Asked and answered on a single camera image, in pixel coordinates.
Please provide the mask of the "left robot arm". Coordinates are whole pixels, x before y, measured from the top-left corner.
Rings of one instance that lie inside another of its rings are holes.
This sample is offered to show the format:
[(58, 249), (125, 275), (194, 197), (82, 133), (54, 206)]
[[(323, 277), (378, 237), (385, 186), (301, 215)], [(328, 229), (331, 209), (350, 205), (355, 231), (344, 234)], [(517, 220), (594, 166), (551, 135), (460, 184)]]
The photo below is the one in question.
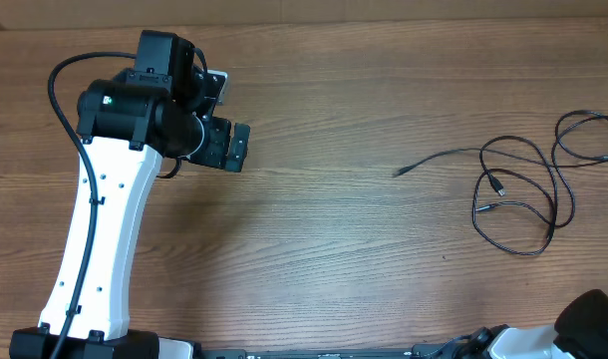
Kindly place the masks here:
[(144, 209), (164, 160), (238, 173), (250, 129), (214, 114), (225, 73), (176, 34), (145, 30), (133, 65), (90, 84), (66, 132), (80, 157), (61, 267), (13, 358), (198, 358), (199, 346), (131, 327), (131, 272)]

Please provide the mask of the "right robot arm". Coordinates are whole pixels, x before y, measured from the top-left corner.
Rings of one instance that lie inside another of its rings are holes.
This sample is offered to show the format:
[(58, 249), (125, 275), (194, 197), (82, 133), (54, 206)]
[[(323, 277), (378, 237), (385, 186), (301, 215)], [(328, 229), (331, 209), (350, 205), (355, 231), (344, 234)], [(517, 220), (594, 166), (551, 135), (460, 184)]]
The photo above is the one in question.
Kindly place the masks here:
[(482, 328), (458, 346), (454, 358), (608, 359), (608, 295), (589, 290), (550, 325)]

